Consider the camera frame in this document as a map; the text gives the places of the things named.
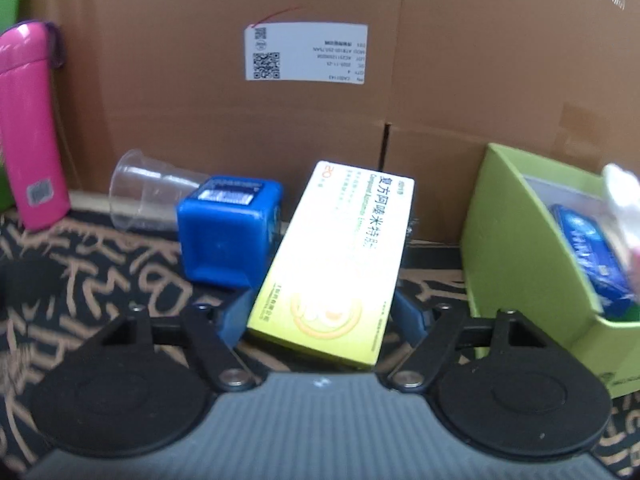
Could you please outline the yellow medicine box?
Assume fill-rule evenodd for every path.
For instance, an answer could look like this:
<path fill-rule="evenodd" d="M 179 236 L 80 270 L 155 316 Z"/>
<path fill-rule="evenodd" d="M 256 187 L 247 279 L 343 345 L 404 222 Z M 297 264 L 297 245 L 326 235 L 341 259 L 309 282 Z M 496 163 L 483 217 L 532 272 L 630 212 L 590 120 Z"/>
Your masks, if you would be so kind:
<path fill-rule="evenodd" d="M 407 239 L 414 181 L 322 160 L 257 294 L 248 331 L 375 366 Z"/>

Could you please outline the patterned black rug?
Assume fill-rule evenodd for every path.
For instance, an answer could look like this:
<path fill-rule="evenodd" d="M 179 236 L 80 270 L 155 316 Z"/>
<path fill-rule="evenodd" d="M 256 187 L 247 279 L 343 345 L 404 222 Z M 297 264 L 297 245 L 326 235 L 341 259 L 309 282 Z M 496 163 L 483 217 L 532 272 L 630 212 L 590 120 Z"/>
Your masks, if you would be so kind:
<path fill-rule="evenodd" d="M 41 232 L 25 231 L 15 212 L 1 215 L 2 478 L 20 478 L 48 452 L 29 411 L 32 388 L 122 309 L 141 304 L 173 316 L 231 295 L 188 282 L 178 245 L 170 233 L 119 232 L 95 212 L 73 211 Z M 412 240 L 398 285 L 426 306 L 468 305 L 457 245 Z M 318 368 L 309 356 L 248 337 L 239 354 L 258 373 Z M 639 391 L 613 401 L 596 455 L 620 479 L 639 479 Z"/>

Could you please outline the white shipping label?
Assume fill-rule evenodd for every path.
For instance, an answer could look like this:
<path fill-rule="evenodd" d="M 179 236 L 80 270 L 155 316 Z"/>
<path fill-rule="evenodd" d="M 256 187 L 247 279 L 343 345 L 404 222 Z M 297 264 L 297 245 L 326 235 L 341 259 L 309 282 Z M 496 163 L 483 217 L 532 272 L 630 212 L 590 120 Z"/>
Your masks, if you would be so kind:
<path fill-rule="evenodd" d="M 253 24 L 244 30 L 245 79 L 361 86 L 367 43 L 363 24 Z"/>

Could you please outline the large brown cardboard box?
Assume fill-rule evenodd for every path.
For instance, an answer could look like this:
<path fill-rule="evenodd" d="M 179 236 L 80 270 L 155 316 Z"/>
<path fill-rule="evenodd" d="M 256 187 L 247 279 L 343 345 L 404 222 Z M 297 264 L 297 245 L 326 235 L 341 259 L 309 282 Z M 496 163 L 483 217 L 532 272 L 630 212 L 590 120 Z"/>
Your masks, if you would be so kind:
<path fill-rule="evenodd" d="M 55 22 L 70 186 L 103 193 L 137 148 L 284 185 L 319 160 L 416 182 L 419 233 L 453 242 L 490 142 L 585 170 L 639 166 L 639 0 L 22 0 Z M 245 34 L 367 27 L 362 84 L 250 81 Z"/>

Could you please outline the clear plastic cup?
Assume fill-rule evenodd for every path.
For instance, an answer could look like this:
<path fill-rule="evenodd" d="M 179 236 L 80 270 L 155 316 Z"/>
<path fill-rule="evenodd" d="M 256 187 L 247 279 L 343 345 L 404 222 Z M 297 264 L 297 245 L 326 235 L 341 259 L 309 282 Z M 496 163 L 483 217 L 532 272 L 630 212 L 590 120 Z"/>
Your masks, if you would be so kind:
<path fill-rule="evenodd" d="M 111 222 L 121 231 L 175 231 L 178 203 L 207 179 L 207 174 L 130 150 L 119 159 L 111 176 Z"/>

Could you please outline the white cloth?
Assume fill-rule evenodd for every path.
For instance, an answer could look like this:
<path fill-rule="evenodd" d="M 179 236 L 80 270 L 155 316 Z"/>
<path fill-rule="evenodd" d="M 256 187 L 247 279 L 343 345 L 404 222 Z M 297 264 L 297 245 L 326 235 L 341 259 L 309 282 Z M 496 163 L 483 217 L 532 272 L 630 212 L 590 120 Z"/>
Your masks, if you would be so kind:
<path fill-rule="evenodd" d="M 639 178 L 616 164 L 602 169 L 608 232 L 627 272 L 639 271 Z"/>

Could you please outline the blue cube box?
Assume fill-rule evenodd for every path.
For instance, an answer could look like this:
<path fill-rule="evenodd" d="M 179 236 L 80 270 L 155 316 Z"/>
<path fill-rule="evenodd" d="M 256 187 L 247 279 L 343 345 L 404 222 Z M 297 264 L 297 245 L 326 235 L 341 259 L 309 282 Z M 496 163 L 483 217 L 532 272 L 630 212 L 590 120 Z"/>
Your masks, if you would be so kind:
<path fill-rule="evenodd" d="M 183 272 L 225 288 L 262 286 L 280 228 L 283 188 L 271 180 L 213 176 L 177 206 Z"/>

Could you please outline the blue flat box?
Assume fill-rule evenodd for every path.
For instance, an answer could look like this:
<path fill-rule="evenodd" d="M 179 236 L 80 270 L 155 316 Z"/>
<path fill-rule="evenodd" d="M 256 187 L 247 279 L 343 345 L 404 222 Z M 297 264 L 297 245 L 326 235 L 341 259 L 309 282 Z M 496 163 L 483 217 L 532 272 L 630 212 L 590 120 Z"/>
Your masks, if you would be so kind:
<path fill-rule="evenodd" d="M 560 204 L 552 205 L 550 212 L 580 270 L 599 297 L 603 316 L 610 320 L 629 318 L 636 297 L 627 272 L 600 224 Z"/>

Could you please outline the pink thermos bottle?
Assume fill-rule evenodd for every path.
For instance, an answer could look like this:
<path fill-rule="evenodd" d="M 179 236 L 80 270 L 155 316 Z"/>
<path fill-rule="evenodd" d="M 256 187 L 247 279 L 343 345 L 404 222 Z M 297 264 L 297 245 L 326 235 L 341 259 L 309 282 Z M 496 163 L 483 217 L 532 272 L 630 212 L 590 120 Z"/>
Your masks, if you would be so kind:
<path fill-rule="evenodd" d="M 51 70 L 64 64 L 60 31 L 28 21 L 1 34 L 1 148 L 26 229 L 47 229 L 70 210 L 56 140 Z"/>

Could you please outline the green shoe box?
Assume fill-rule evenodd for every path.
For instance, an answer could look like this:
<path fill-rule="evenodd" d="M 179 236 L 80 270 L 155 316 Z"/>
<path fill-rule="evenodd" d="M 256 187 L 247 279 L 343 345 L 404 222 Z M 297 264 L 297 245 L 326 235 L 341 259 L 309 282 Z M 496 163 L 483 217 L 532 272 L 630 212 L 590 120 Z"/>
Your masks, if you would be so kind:
<path fill-rule="evenodd" d="M 607 320 L 550 208 L 604 209 L 597 174 L 491 143 L 480 165 L 460 248 L 473 313 L 515 309 L 598 376 L 613 398 L 639 388 L 639 312 Z"/>

